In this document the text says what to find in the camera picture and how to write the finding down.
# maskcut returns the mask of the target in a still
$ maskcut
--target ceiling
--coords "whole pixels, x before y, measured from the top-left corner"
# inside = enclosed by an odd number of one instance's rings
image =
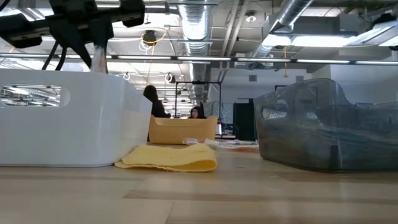
[[[211,20],[211,55],[219,56],[223,46],[224,37],[226,35],[226,24],[233,6],[233,0],[216,1],[218,3],[212,10]],[[101,4],[114,4],[115,1],[102,0]],[[254,10],[256,21],[246,22],[243,20],[238,34],[238,41],[233,47],[233,54],[235,53],[248,53],[252,52],[262,40],[261,28],[264,25],[266,15],[271,15],[280,9],[281,0],[252,0],[249,3],[248,10]],[[52,10],[48,1],[36,0],[36,8],[45,16],[51,15]],[[391,6],[396,4],[395,0],[383,1],[328,1],[328,0],[315,0],[312,5],[302,14],[302,16],[319,16],[319,17],[336,17],[342,12],[356,14],[358,11],[366,9],[368,12],[380,9],[382,7]],[[18,1],[12,0],[9,7],[0,12],[0,16],[19,13],[17,9]],[[177,15],[165,14],[148,14],[146,18],[148,24],[132,28],[125,28],[121,23],[114,24],[115,38],[109,41],[108,54],[111,55],[184,55],[184,43],[179,41],[183,39],[180,18]],[[155,45],[155,49],[142,50],[140,49],[141,36],[145,30],[155,30],[157,38],[164,36],[165,38]],[[7,42],[0,40],[0,52],[13,52],[13,53],[27,53],[27,54],[49,54],[54,44],[51,37],[44,38],[43,43],[37,47],[28,49],[15,49]],[[87,45],[89,53],[93,54],[93,46]],[[285,49],[286,57],[288,58],[365,58],[365,59],[384,59],[391,55],[388,48],[383,47],[370,47],[354,49],[339,49],[339,48],[325,48],[325,47],[294,47],[290,46]],[[274,57],[284,57],[283,49],[273,49],[271,54]],[[20,69],[41,69],[43,61],[39,60],[21,60],[0,58],[0,68],[20,68]],[[48,69],[53,70],[56,62],[52,62]],[[80,63],[79,69],[88,70],[83,63]],[[305,75],[311,72],[311,68],[316,69],[313,65],[299,65],[289,64],[288,69],[291,73]],[[262,73],[269,73],[271,76],[264,76],[264,82],[269,82],[275,77],[278,77],[280,82],[283,82],[281,76],[285,73],[283,69],[284,64],[275,64],[275,71],[263,71]],[[146,86],[152,84],[155,86],[162,86],[164,88],[173,88],[165,81],[164,75],[171,73],[175,75],[180,81],[189,81],[189,66],[188,64],[159,64],[159,63],[126,63],[126,62],[108,62],[108,69],[111,74],[123,75],[126,72],[132,74],[129,76],[129,81],[135,86]],[[218,76],[219,70],[212,69],[212,79]],[[245,70],[233,69],[227,73],[224,85],[239,86],[246,81],[249,73]]]

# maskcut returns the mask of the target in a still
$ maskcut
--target exposed ductwork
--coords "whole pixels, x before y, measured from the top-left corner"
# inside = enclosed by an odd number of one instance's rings
[[[278,12],[277,19],[271,21],[270,17],[266,19],[265,26],[268,27],[267,33],[263,34],[266,38],[272,31],[282,29],[282,32],[292,32],[294,22],[303,14],[307,7],[311,5],[313,0],[285,0],[281,5],[281,10]],[[268,45],[266,39],[253,51],[250,57],[264,58],[271,52],[273,45]],[[260,63],[249,64],[249,70],[255,68],[263,68]]]
[[[187,42],[185,48],[189,56],[208,56],[208,43],[201,43],[201,40],[207,40],[210,30],[210,14],[211,6],[203,4],[189,4],[178,5],[180,15],[182,18],[182,30],[185,40],[192,40]],[[206,63],[191,63],[190,64],[190,78],[191,81],[209,82],[211,78],[210,65]],[[200,88],[194,88],[195,98],[205,100],[206,94]]]

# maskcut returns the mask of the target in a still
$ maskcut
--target yellow cloth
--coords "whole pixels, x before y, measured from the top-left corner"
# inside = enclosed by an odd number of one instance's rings
[[[217,167],[217,160],[214,150],[206,144],[195,144],[183,149],[138,146],[114,165],[123,169],[151,167],[174,172],[206,172]]]

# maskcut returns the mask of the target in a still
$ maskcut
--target light wood floor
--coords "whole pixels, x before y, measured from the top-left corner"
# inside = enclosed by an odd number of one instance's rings
[[[321,174],[218,152],[211,173],[0,168],[0,224],[398,223],[398,173]]]

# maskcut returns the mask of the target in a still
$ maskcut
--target person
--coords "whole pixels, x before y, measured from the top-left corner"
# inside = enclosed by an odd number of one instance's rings
[[[189,118],[206,119],[200,106],[196,106],[196,107],[192,108],[191,117],[189,117]]]
[[[171,114],[167,114],[164,111],[164,107],[162,102],[157,97],[156,87],[153,85],[148,85],[144,90],[144,97],[152,102],[152,111],[151,114],[154,115],[155,118],[169,118]]]

